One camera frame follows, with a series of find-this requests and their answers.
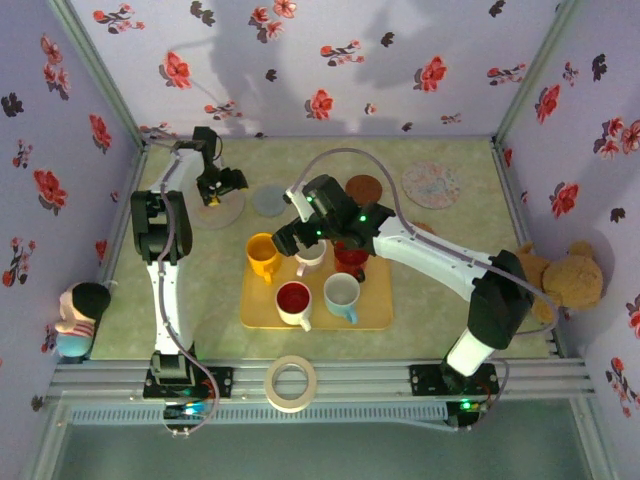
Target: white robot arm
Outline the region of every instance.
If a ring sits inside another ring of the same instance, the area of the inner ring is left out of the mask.
[[[178,141],[171,151],[171,162],[148,190],[131,196],[131,217],[137,252],[147,263],[151,278],[156,315],[155,353],[151,363],[158,384],[181,383],[188,379],[193,384],[191,365],[180,354],[179,348],[164,325],[161,307],[176,338],[187,350],[193,351],[193,334],[187,319],[185,302],[179,301],[184,285],[184,258],[191,252],[192,232],[183,192],[194,192],[197,186],[204,205],[219,203],[219,197],[236,189],[247,188],[240,170],[222,168],[220,156],[215,156],[217,135],[206,127],[196,127],[192,140]],[[169,254],[162,261],[160,253],[169,241],[170,225],[166,206],[161,198],[161,187],[166,192],[174,214],[174,236]]]
[[[403,223],[389,208],[358,207],[328,175],[302,184],[295,193],[289,189],[286,195],[299,218],[273,235],[282,254],[294,255],[298,244],[308,247],[320,238],[341,241],[347,248],[408,265],[470,302],[467,329],[441,366],[451,386],[464,385],[489,355],[509,345],[533,303],[524,288],[479,266],[491,265],[524,279],[520,262],[511,252],[503,250],[497,256],[475,252]]]

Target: round coaster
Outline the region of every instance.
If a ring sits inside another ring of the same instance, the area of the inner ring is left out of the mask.
[[[434,210],[450,207],[460,196],[453,171],[432,162],[415,163],[405,170],[402,188],[415,203]]]
[[[359,206],[375,203],[382,197],[382,185],[370,175],[351,177],[344,190]]]
[[[253,208],[263,217],[277,217],[284,212],[287,204],[282,199],[285,189],[280,185],[260,187],[251,198]]]
[[[194,227],[206,230],[218,230],[231,225],[244,210],[245,194],[239,190],[233,190],[220,197],[220,204],[207,207],[200,203],[195,208],[195,215],[189,220]]]

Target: mug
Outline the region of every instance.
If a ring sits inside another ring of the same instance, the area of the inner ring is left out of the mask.
[[[306,248],[304,245],[301,247],[298,253],[296,253],[296,260],[299,263],[298,270],[296,270],[298,277],[313,273],[322,266],[324,256],[327,253],[327,241],[318,240],[318,243],[309,248]]]
[[[257,233],[247,242],[247,258],[256,275],[267,285],[273,283],[273,275],[282,263],[282,255],[276,250],[270,233]]]
[[[348,273],[334,273],[324,282],[324,303],[327,309],[338,317],[345,317],[349,323],[358,323],[356,302],[360,297],[360,284]]]
[[[276,308],[284,323],[311,330],[311,290],[304,283],[287,282],[276,293]]]
[[[344,243],[337,242],[333,246],[333,255],[337,272],[348,273],[358,282],[364,282],[364,269],[369,259],[369,254],[365,250],[346,250]]]

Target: black hat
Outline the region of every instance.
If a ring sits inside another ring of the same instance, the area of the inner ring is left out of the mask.
[[[100,321],[111,303],[111,294],[99,283],[79,283],[71,290],[71,303],[85,317]]]

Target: yellow mug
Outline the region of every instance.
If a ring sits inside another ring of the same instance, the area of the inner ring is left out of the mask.
[[[273,275],[282,264],[282,255],[271,240],[270,233],[256,233],[247,242],[247,258],[256,275],[267,285],[273,283]]]

